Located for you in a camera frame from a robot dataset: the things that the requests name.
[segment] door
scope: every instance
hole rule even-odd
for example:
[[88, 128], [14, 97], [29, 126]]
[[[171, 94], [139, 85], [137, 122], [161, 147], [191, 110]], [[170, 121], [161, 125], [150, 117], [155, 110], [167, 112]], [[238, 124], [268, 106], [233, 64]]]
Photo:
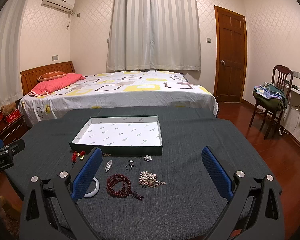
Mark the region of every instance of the door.
[[247, 67], [245, 17], [215, 6], [217, 68], [214, 96], [218, 102], [240, 102]]

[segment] air conditioner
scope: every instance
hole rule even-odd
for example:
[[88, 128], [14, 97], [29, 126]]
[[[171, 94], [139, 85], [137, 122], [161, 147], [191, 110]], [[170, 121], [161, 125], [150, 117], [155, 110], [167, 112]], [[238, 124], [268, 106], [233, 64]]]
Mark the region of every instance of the air conditioner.
[[42, 0], [42, 4], [70, 12], [74, 7], [75, 0]]

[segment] green cushion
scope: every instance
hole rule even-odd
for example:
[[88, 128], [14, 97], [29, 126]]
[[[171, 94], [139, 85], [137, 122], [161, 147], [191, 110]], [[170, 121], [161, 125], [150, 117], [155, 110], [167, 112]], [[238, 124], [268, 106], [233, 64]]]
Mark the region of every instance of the green cushion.
[[257, 94], [255, 91], [252, 92], [254, 98], [258, 101], [258, 104], [264, 108], [267, 108], [269, 111], [276, 112], [283, 110], [282, 101], [279, 99], [266, 99], [263, 96]]

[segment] chair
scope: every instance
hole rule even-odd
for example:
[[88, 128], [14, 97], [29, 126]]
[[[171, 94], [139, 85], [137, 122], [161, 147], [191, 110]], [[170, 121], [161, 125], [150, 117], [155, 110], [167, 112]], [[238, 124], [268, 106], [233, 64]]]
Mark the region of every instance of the chair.
[[[286, 98], [288, 99], [290, 91], [291, 91], [291, 86], [292, 86], [293, 72], [292, 72], [291, 69], [289, 69], [285, 66], [282, 66], [282, 65], [275, 66], [273, 68], [272, 81], [271, 81], [272, 84], [274, 84], [274, 76], [275, 76], [275, 71], [276, 70], [279, 71], [279, 75], [278, 75], [278, 80], [277, 80], [277, 83], [275, 84], [275, 86], [276, 86], [276, 88], [278, 88], [280, 90], [281, 89], [284, 90], [284, 88], [285, 88], [285, 80], [287, 78], [287, 75], [291, 76], [289, 87], [288, 87], [287, 93], [285, 94]], [[276, 115], [277, 115], [277, 112], [278, 112], [278, 107], [274, 107], [274, 105], [276, 103], [276, 101], [274, 101], [274, 100], [277, 100], [277, 102], [279, 103], [278, 99], [270, 99], [270, 100], [267, 100], [265, 98], [263, 99], [262, 96], [258, 97], [257, 93], [255, 93], [255, 92], [253, 92], [253, 96], [256, 99], [256, 105], [254, 107], [254, 111], [253, 111], [253, 114], [252, 114], [252, 117], [251, 117], [249, 127], [251, 127], [251, 125], [252, 125], [254, 116], [256, 114], [259, 114], [260, 116], [263, 117], [263, 122], [262, 122], [262, 125], [261, 125], [261, 128], [260, 128], [260, 130], [262, 130], [263, 125], [265, 124], [268, 113], [272, 115], [269, 127], [268, 127], [268, 129], [266, 131], [266, 134], [264, 136], [264, 139], [266, 140], [268, 138], [268, 135], [269, 135], [269, 132], [270, 132], [272, 126], [275, 125], [275, 124], [276, 124], [276, 127], [275, 127], [275, 130], [274, 130], [274, 134], [277, 131], [277, 129], [280, 125], [281, 118], [282, 118], [283, 108], [281, 110], [279, 110], [280, 115], [279, 115], [279, 117], [277, 117]], [[266, 110], [264, 112], [257, 112], [258, 105], [265, 108]]]

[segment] pink quilt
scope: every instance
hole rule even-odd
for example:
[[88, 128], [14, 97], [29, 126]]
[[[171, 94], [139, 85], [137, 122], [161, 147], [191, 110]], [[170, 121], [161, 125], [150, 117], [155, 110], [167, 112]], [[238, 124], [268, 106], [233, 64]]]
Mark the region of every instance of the pink quilt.
[[77, 82], [78, 80], [86, 79], [81, 74], [68, 73], [65, 77], [52, 79], [48, 81], [42, 81], [37, 84], [29, 93], [30, 96], [43, 96], [50, 95], [54, 91], [63, 89], [71, 84]]

